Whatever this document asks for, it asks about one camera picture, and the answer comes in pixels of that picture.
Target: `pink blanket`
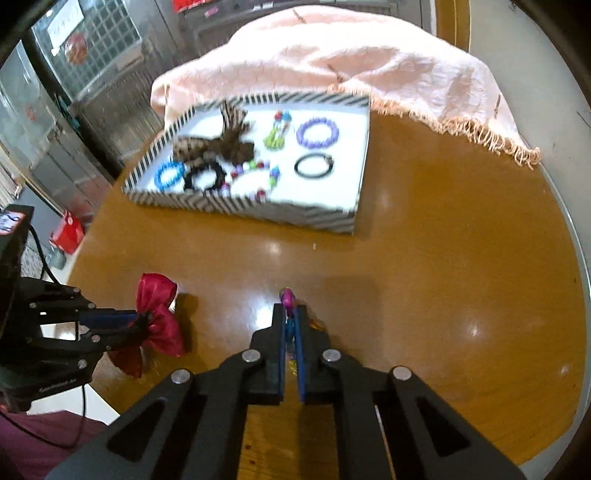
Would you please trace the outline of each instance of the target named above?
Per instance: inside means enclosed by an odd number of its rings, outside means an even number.
[[[249,23],[226,45],[158,78],[152,107],[169,126],[195,103],[288,90],[368,94],[380,113],[407,114],[519,165],[540,160],[483,62],[398,18],[333,7],[296,7]]]

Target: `purple bracelet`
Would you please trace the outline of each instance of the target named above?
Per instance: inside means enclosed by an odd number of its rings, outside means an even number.
[[[330,138],[324,140],[323,142],[310,142],[304,138],[306,134],[306,130],[314,125],[326,125],[330,128]],[[327,148],[333,145],[339,139],[339,129],[336,128],[336,123],[332,120],[327,118],[313,118],[308,120],[305,124],[301,124],[300,127],[297,129],[297,133],[295,135],[297,137],[297,142],[302,146],[309,148],[311,150],[316,148]]]

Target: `maroon cloth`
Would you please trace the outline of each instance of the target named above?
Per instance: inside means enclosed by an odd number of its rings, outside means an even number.
[[[82,417],[69,411],[46,413],[43,415],[26,415],[24,413],[6,413],[21,427],[54,443],[66,445],[71,443],[78,434]],[[101,433],[106,425],[100,421],[86,419],[80,438],[79,447]],[[35,440],[21,432],[0,416],[0,478],[4,472],[9,475],[12,462],[14,468],[24,480],[44,480],[51,470],[64,461],[75,450],[63,450]]]
[[[169,308],[175,295],[177,284],[159,273],[145,273],[139,281],[135,298],[138,313],[152,314],[148,325],[148,336],[141,342],[143,347],[170,356],[185,354],[183,336],[177,319]],[[137,346],[129,346],[108,353],[113,364],[133,377],[142,376],[142,354]]]

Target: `beads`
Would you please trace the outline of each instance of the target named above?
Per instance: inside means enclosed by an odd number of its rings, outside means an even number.
[[[324,140],[322,142],[313,142],[313,141],[306,140],[304,138],[306,131],[310,127],[313,127],[314,125],[326,125],[327,127],[329,127],[330,128],[330,137],[328,137],[326,140]],[[295,136],[297,138],[297,142],[302,147],[306,147],[311,150],[316,150],[319,148],[328,148],[331,145],[333,145],[334,143],[336,143],[336,141],[339,139],[339,129],[337,128],[336,123],[334,123],[332,120],[329,120],[324,117],[323,118],[315,117],[315,118],[308,120],[305,124],[301,124],[300,127],[298,128]]]
[[[183,178],[185,169],[184,163],[178,161],[163,163],[160,165],[160,168],[158,168],[156,175],[154,175],[154,185],[160,191],[169,189]],[[170,171],[172,171],[174,175],[168,180],[162,181],[162,176]]]
[[[230,177],[230,180],[229,181],[227,180],[226,181],[227,183],[224,183],[221,187],[222,195],[230,196],[231,183],[233,183],[240,176],[242,176],[246,173],[252,172],[252,171],[265,171],[265,170],[269,171],[268,186],[265,188],[259,188],[256,192],[252,192],[248,195],[248,198],[250,198],[253,201],[256,201],[256,202],[265,201],[267,199],[269,191],[272,190],[273,188],[275,188],[275,186],[277,186],[277,181],[280,176],[279,167],[271,168],[271,163],[268,160],[265,160],[265,161],[259,160],[257,162],[255,162],[253,160],[250,162],[246,162],[246,163],[242,164],[241,166],[240,165],[236,166],[228,175],[228,177]]]
[[[269,150],[281,150],[285,147],[285,135],[291,124],[291,114],[279,111],[273,118],[275,121],[271,133],[262,142]]]

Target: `black cable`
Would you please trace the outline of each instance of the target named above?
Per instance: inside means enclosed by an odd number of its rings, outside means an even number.
[[[47,261],[45,260],[45,255],[43,255],[43,249],[41,247],[41,242],[39,240],[39,236],[37,235],[37,232],[35,231],[35,229],[33,228],[32,225],[29,225],[29,231],[31,232],[31,235],[33,236],[33,240],[35,240],[35,244],[37,245],[37,252],[39,253],[39,256],[41,257],[41,265],[43,265],[43,269],[41,269],[41,278],[43,277],[43,271],[45,271],[53,283],[57,283],[58,285],[61,285],[61,283],[59,283],[57,281],[57,278],[53,274],[53,272],[49,269],[49,265],[47,265]]]
[[[76,448],[76,446],[80,442],[80,439],[82,438],[82,433],[84,431],[84,423],[86,421],[86,390],[83,385],[82,386],[82,420],[80,421],[80,426],[78,427],[78,432],[76,434],[76,438],[74,439],[74,441],[72,443],[68,443],[66,445],[63,445],[61,443],[52,442],[51,440],[47,440],[43,437],[40,437],[36,433],[33,433],[30,430],[27,430],[25,427],[21,427],[17,422],[15,422],[12,418],[10,418],[8,415],[6,415],[2,410],[0,410],[0,416],[2,416],[13,427],[19,429],[23,433],[26,433],[30,437],[33,437],[35,440],[39,440],[40,442],[43,442],[47,445],[50,445],[52,447],[56,447],[56,448],[59,448],[62,450],[72,450],[72,449]]]
[[[61,283],[59,283],[57,281],[56,276],[51,272],[51,270],[49,269],[49,266],[47,265],[47,261],[45,260],[45,256],[43,255],[43,250],[41,249],[41,242],[39,241],[39,236],[37,235],[37,232],[35,231],[35,229],[33,228],[32,225],[29,226],[29,230],[31,231],[31,234],[33,235],[33,239],[35,240],[35,243],[37,244],[37,251],[39,253],[39,256],[41,257],[41,264],[43,265],[43,269],[41,270],[41,278],[43,277],[43,270],[45,270],[47,272],[47,275],[49,275],[49,278],[53,281],[53,283],[61,285]],[[78,322],[74,322],[74,335],[76,337],[75,341],[77,342],[79,340],[79,324],[78,324]],[[84,388],[84,385],[82,385],[82,419],[80,421],[80,426],[78,427],[78,432],[76,433],[76,437],[74,438],[74,441],[71,443],[65,444],[65,445],[61,444],[61,443],[52,442],[51,440],[47,440],[43,437],[40,437],[36,433],[33,433],[30,430],[27,430],[25,427],[21,427],[17,422],[15,422],[12,418],[10,418],[8,415],[6,415],[2,410],[0,410],[0,416],[2,416],[13,427],[17,428],[18,430],[20,430],[23,433],[26,433],[27,435],[34,438],[35,440],[38,440],[39,442],[43,442],[47,445],[50,445],[50,446],[56,447],[56,448],[60,448],[63,450],[72,450],[72,449],[76,448],[78,443],[80,443],[80,439],[82,438],[82,433],[84,432],[84,425],[86,422],[86,389]]]

